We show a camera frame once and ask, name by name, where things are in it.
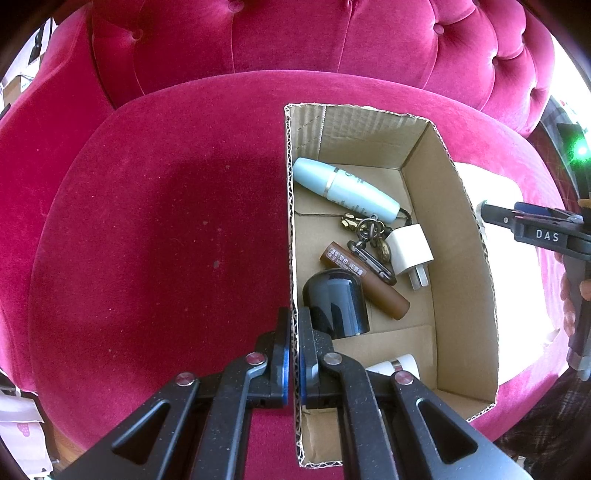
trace corrugated cardboard edge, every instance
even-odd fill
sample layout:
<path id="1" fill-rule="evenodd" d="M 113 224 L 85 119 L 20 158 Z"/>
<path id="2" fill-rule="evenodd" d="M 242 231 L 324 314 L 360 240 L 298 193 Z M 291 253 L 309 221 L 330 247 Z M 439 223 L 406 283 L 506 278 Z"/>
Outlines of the corrugated cardboard edge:
<path id="1" fill-rule="evenodd" d="M 295 282 L 296 278 L 296 236 L 294 232 L 294 186 L 293 186 L 293 170 L 292 170 L 292 158 L 291 158 L 291 108 L 301 105 L 317 105 L 324 107 L 323 112 L 326 111 L 326 107 L 330 106 L 348 106 L 348 107 L 356 107 L 356 108 L 365 108 L 370 110 L 376 110 L 378 112 L 388 113 L 390 115 L 397 115 L 397 116 L 407 116 L 412 118 L 417 118 L 420 120 L 425 120 L 426 123 L 430 124 L 435 133 L 437 134 L 437 138 L 441 142 L 441 146 L 445 150 L 447 158 L 449 159 L 450 163 L 452 164 L 453 169 L 457 172 L 457 168 L 452 160 L 449 151 L 447 150 L 447 146 L 445 145 L 439 130 L 435 126 L 433 122 L 431 122 L 428 118 L 412 115 L 410 113 L 395 113 L 389 112 L 387 110 L 380 110 L 378 108 L 374 108 L 372 106 L 359 106 L 359 105 L 334 105 L 331 103 L 289 103 L 284 107 L 285 112 L 285 162 L 287 166 L 287 215 L 288 215 L 288 234 L 289 240 L 291 243 L 290 253 L 289 253 L 289 262 L 290 262 L 290 288 L 291 288 L 291 358 L 293 362 L 293 372 L 294 372 L 294 411 L 295 411 L 295 451 L 298 459 L 298 463 L 302 467 L 306 468 L 326 468 L 330 466 L 342 466 L 342 462 L 322 462 L 322 463 L 304 463 L 304 446 L 302 443 L 302 431 L 301 431 L 301 418 L 302 418 L 302 405 L 301 405 L 301 398 L 300 398 L 300 337 L 297 325 L 297 285 Z M 466 189 L 463 187 L 462 183 L 462 190 L 467 198 Z M 476 217 L 476 212 L 470 204 L 470 210 L 472 211 L 472 216 L 474 217 L 474 221 L 478 225 L 478 219 Z M 482 238 L 482 233 L 480 229 L 478 229 L 478 235 L 480 237 L 480 243 L 482 245 L 482 251 L 484 252 L 486 265 L 489 267 L 489 276 L 491 279 L 491 289 L 492 295 L 494 299 L 494 316 L 495 316 L 495 327 L 496 327 L 496 334 L 497 334 L 497 345 L 498 335 L 499 335 L 499 325 L 498 320 L 496 317 L 496 299 L 495 299 L 495 288 L 492 281 L 492 274 L 491 269 L 488 261 L 488 250 L 486 249 L 486 244 L 484 243 L 484 239 Z M 484 415 L 486 412 L 490 411 L 496 405 L 496 395 L 495 395 L 495 402 L 489 405 L 486 409 L 481 411 L 479 414 L 472 416 L 468 419 L 468 422 L 477 419 L 481 415 Z"/>

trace black cup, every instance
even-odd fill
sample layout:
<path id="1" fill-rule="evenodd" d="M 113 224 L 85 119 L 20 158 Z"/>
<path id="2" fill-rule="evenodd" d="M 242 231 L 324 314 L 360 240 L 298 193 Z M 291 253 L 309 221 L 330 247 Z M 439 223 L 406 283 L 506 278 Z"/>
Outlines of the black cup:
<path id="1" fill-rule="evenodd" d="M 361 280 L 353 272 L 341 268 L 319 272 L 308 279 L 302 294 L 314 330 L 333 340 L 369 331 Z"/>

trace brown lip balm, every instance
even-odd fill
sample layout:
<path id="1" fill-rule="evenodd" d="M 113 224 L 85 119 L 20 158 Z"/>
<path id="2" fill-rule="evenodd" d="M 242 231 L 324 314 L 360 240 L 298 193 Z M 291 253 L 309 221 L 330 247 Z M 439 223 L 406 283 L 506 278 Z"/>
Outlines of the brown lip balm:
<path id="1" fill-rule="evenodd" d="M 408 312 L 410 303 L 407 299 L 381 281 L 361 260 L 339 244 L 332 242 L 324 250 L 320 261 L 327 267 L 345 268 L 355 273 L 361 279 L 361 286 L 365 296 L 377 308 L 392 318 L 400 320 Z"/>

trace silver band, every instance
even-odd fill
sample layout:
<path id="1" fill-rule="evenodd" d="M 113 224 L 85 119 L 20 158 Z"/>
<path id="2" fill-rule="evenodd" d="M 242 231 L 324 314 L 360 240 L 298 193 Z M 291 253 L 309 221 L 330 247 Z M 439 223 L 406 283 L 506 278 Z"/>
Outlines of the silver band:
<path id="1" fill-rule="evenodd" d="M 393 360 L 391 363 L 392 363 L 392 366 L 394 367 L 395 372 L 400 372 L 400 371 L 404 370 L 404 368 L 402 367 L 402 364 L 400 363 L 400 360 Z"/>
<path id="2" fill-rule="evenodd" d="M 335 169 L 330 174 L 330 177 L 326 182 L 326 187 L 324 187 L 324 193 L 322 194 L 322 196 L 324 198 L 326 198 L 326 196 L 329 194 L 329 190 L 332 187 L 332 183 L 335 181 L 336 174 L 339 170 L 340 170 L 340 168 L 335 167 Z"/>

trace plaid shirt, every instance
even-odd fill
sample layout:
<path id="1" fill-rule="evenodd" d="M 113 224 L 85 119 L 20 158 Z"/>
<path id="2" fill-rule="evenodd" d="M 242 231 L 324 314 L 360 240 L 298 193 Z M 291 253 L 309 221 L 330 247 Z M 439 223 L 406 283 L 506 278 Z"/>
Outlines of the plaid shirt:
<path id="1" fill-rule="evenodd" d="M 534 480 L 556 480 L 591 425 L 591 380 L 569 368 L 511 430 L 495 443 L 508 455 L 526 458 Z"/>

